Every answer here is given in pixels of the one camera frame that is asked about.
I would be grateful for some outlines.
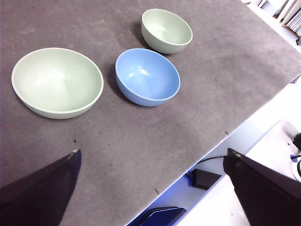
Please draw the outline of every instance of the white object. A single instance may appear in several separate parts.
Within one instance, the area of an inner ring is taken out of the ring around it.
[[[181,51],[192,40],[192,30],[182,18],[158,8],[143,13],[141,30],[147,44],[165,54]]]
[[[43,48],[25,55],[15,65],[11,80],[28,108],[53,119],[83,114],[103,91],[103,76],[96,64],[64,48]]]
[[[300,9],[301,7],[301,0],[297,0],[292,9],[288,12],[284,20],[282,21],[281,25],[286,24],[294,15],[295,13]]]

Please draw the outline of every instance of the bowl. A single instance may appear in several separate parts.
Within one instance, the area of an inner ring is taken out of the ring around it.
[[[142,106],[158,106],[174,97],[180,89],[175,66],[149,49],[133,48],[119,55],[115,64],[121,92]]]
[[[11,80],[28,108],[53,119],[83,114],[103,91],[103,76],[96,64],[65,48],[43,48],[25,55],[15,65]]]
[[[158,8],[142,15],[142,35],[154,50],[172,54],[184,49],[192,40],[189,25],[176,14]]]

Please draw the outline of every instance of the black device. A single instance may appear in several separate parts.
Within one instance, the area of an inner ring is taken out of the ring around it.
[[[300,225],[301,183],[232,149],[224,158],[225,172],[251,226]]]
[[[220,174],[201,169],[192,171],[192,186],[208,190],[220,177]]]
[[[0,188],[0,226],[58,226],[76,186],[80,150]]]

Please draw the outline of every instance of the black cable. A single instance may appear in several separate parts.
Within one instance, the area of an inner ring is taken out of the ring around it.
[[[210,157],[210,158],[207,158],[207,159],[202,159],[197,164],[208,161],[208,160],[211,160],[211,159],[219,159],[219,158],[224,158],[224,157],[227,157],[227,156],[226,155],[221,155],[221,156]]]
[[[207,158],[207,159],[202,159],[201,161],[199,161],[197,164],[199,163],[202,163],[202,162],[205,162],[205,161],[208,161],[208,160],[211,160],[211,159],[219,159],[219,158],[224,158],[224,157],[227,157],[226,155],[220,155],[220,156],[215,156],[215,157],[210,157],[210,158]],[[187,172],[184,174],[186,177],[192,179],[192,176],[190,174],[190,172]]]
[[[291,159],[296,159],[296,158],[299,158],[299,157],[301,157],[301,155],[296,155],[294,157],[291,157]]]

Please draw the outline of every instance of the gray table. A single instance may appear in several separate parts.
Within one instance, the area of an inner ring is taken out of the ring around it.
[[[299,53],[240,0],[2,0],[1,7],[1,185],[80,148],[63,226],[126,224],[301,71]],[[127,101],[114,72],[121,52],[149,48],[140,29],[149,8],[175,12],[194,32],[186,49],[166,56],[182,83],[158,107]],[[47,119],[15,95],[15,63],[45,47],[73,49],[101,69],[103,93],[82,116]]]

